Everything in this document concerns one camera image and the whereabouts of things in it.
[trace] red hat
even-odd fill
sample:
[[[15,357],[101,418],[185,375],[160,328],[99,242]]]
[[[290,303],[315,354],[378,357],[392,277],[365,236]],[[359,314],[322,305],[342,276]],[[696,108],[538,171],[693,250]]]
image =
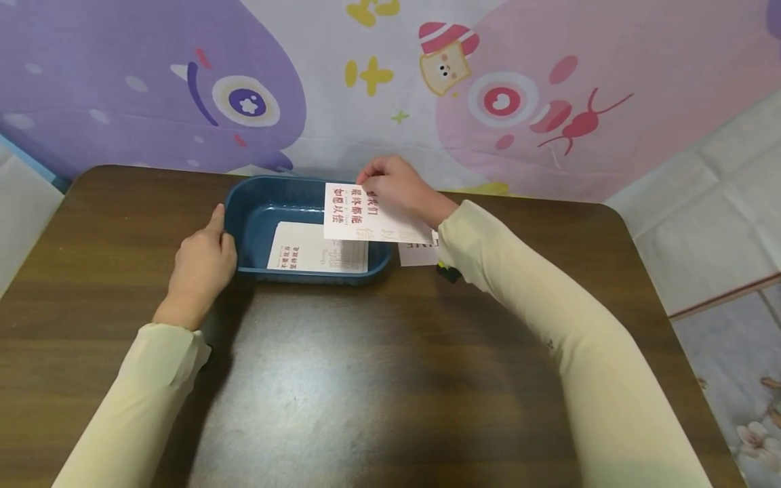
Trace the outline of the red hat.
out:
[[[418,37],[420,37],[423,54],[437,52],[456,41],[461,41],[464,56],[468,56],[480,43],[480,37],[474,31],[457,23],[426,22],[420,26]]]

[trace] hand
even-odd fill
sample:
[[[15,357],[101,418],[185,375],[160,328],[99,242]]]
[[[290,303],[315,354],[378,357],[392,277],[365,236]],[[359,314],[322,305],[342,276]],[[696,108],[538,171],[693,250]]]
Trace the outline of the hand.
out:
[[[217,205],[209,224],[182,241],[168,283],[168,296],[153,322],[196,330],[217,295],[236,272],[236,245],[224,230],[225,206]]]
[[[376,193],[382,202],[404,209],[434,230],[458,208],[398,155],[372,159],[355,182],[367,192]]]

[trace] red cartoon ant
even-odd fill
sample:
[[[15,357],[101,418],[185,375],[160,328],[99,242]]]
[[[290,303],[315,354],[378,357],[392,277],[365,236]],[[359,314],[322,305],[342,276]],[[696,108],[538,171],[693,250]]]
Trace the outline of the red cartoon ant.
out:
[[[553,139],[548,139],[547,141],[545,141],[544,143],[540,144],[537,147],[541,148],[545,146],[547,143],[557,141],[558,139],[566,139],[567,141],[569,141],[569,146],[567,147],[567,152],[565,152],[564,155],[568,155],[569,152],[572,150],[572,146],[575,144],[576,138],[591,134],[597,129],[597,127],[599,127],[599,115],[605,112],[610,112],[615,107],[618,107],[623,102],[626,102],[632,97],[632,95],[634,95],[634,93],[630,93],[627,96],[625,96],[624,99],[621,100],[620,102],[607,107],[605,110],[601,110],[600,112],[595,112],[591,104],[594,103],[594,96],[597,94],[597,90],[598,88],[594,88],[594,91],[591,92],[591,96],[588,98],[587,112],[579,113],[578,115],[574,116],[572,118],[572,122],[570,122],[567,127],[562,129],[562,135],[558,137],[554,137]]]

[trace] card with red chinese text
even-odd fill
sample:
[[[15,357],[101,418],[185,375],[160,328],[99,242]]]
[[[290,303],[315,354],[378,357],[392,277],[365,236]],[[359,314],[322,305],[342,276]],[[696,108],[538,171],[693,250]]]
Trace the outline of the card with red chinese text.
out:
[[[287,271],[366,272],[369,243],[324,239],[320,224],[280,222],[266,267]]]
[[[360,185],[326,183],[325,237],[432,244],[431,229],[396,209],[382,205]]]
[[[433,244],[398,243],[398,257],[402,266],[430,266],[439,262],[439,234],[433,232]]]

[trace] blue tray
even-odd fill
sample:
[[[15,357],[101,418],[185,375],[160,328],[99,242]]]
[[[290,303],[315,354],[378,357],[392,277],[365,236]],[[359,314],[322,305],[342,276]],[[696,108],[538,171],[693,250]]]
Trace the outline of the blue tray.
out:
[[[393,248],[369,242],[369,270],[362,273],[267,269],[280,222],[323,223],[326,182],[291,176],[255,176],[230,190],[225,200],[225,231],[236,239],[238,271],[258,280],[290,283],[363,285],[391,260]]]

